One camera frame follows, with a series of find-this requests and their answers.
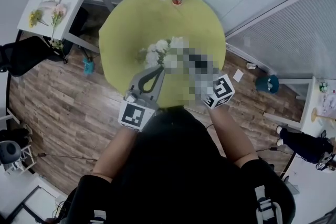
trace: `black shirt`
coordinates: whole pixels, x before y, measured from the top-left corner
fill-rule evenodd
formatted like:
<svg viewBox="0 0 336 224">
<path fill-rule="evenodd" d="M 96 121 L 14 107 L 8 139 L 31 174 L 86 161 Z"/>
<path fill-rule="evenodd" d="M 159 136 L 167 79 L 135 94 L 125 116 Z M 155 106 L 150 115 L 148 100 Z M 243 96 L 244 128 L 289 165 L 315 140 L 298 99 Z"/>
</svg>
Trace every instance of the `black shirt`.
<svg viewBox="0 0 336 224">
<path fill-rule="evenodd" d="M 103 210 L 107 223 L 256 223 L 254 189 L 281 206 L 291 223 L 295 203 L 281 179 L 262 160 L 238 168 L 219 151 L 205 127 L 185 110 L 154 117 L 138 134 L 124 168 L 112 183 L 80 180 L 68 223 L 89 223 Z"/>
</svg>

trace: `person's arm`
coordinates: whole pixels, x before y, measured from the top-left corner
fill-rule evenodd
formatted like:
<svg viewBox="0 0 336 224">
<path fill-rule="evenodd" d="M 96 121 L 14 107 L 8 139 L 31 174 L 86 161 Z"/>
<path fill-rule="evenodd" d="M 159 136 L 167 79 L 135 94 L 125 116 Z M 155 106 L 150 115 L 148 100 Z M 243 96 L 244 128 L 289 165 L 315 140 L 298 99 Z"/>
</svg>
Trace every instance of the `person's arm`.
<svg viewBox="0 0 336 224">
<path fill-rule="evenodd" d="M 208 110 L 219 141 L 229 160 L 238 167 L 242 167 L 246 162 L 258 159 L 250 139 L 223 105 Z"/>
<path fill-rule="evenodd" d="M 92 175 L 111 182 L 130 155 L 137 133 L 133 129 L 121 127 L 101 154 L 93 168 Z"/>
</svg>

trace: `white flower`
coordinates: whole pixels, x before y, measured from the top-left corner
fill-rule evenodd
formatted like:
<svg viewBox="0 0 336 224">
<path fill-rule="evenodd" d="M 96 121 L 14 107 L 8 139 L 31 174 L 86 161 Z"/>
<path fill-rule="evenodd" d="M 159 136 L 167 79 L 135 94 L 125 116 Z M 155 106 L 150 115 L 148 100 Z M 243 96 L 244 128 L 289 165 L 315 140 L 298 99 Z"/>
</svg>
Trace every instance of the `white flower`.
<svg viewBox="0 0 336 224">
<path fill-rule="evenodd" d="M 177 55 L 168 54 L 163 58 L 165 68 L 177 68 Z"/>
<path fill-rule="evenodd" d="M 156 43 L 156 49 L 158 52 L 162 52 L 164 54 L 169 50 L 169 45 L 166 40 L 161 39 Z"/>
<path fill-rule="evenodd" d="M 171 48 L 184 48 L 183 37 L 173 37 L 170 43 Z"/>
<path fill-rule="evenodd" d="M 150 51 L 146 55 L 146 68 L 158 65 L 159 54 L 156 51 Z"/>
<path fill-rule="evenodd" d="M 156 51 L 156 44 L 149 45 L 147 51 L 148 52 L 150 52 L 150 51 Z"/>
</svg>

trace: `teal object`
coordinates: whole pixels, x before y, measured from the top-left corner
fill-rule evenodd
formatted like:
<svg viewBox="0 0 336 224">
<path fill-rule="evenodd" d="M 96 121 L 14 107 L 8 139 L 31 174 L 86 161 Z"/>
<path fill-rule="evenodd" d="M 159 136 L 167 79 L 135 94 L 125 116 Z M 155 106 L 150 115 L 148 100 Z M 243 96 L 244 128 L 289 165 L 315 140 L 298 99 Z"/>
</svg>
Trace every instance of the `teal object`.
<svg viewBox="0 0 336 224">
<path fill-rule="evenodd" d="M 273 85 L 273 87 L 270 90 L 268 90 L 267 85 L 268 82 Z M 279 90 L 279 79 L 277 78 L 276 75 L 258 78 L 256 80 L 256 87 L 257 91 L 277 93 Z"/>
<path fill-rule="evenodd" d="M 90 62 L 87 58 L 83 60 L 84 63 L 84 74 L 92 74 L 95 68 L 95 63 Z"/>
</svg>

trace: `wood plank floor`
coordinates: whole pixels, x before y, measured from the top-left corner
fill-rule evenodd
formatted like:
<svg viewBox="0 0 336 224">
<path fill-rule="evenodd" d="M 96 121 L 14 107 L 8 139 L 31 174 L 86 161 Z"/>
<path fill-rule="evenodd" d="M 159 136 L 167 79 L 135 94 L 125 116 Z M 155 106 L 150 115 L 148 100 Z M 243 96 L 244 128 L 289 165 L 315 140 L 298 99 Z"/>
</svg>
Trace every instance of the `wood plank floor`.
<svg viewBox="0 0 336 224">
<path fill-rule="evenodd" d="M 99 28 L 108 11 L 89 5 L 85 8 L 90 13 L 87 24 Z M 97 44 L 97 32 L 86 35 L 85 39 Z M 106 82 L 99 56 L 94 58 L 95 69 L 91 75 L 83 74 L 82 60 L 83 55 L 74 46 L 67 65 L 46 60 L 24 76 L 12 78 L 9 107 L 33 129 L 35 154 L 98 158 L 118 130 L 122 95 Z M 227 52 L 224 72 L 232 78 L 237 68 L 244 75 L 240 83 L 232 80 L 236 94 L 229 102 L 229 111 L 257 150 L 275 146 L 277 124 L 264 118 L 262 113 L 266 111 L 299 121 L 303 105 L 285 86 L 274 95 L 257 92 L 255 80 L 264 73 L 259 69 L 246 69 L 245 60 Z M 204 125 L 211 124 L 204 106 L 189 110 Z M 208 130 L 223 154 L 214 129 Z M 292 153 L 286 146 L 281 149 Z M 275 171 L 282 171 L 290 158 L 288 154 L 270 151 L 262 151 L 259 156 L 274 164 Z M 92 161 L 47 156 L 37 160 L 34 170 L 60 190 L 70 193 L 93 165 Z"/>
</svg>

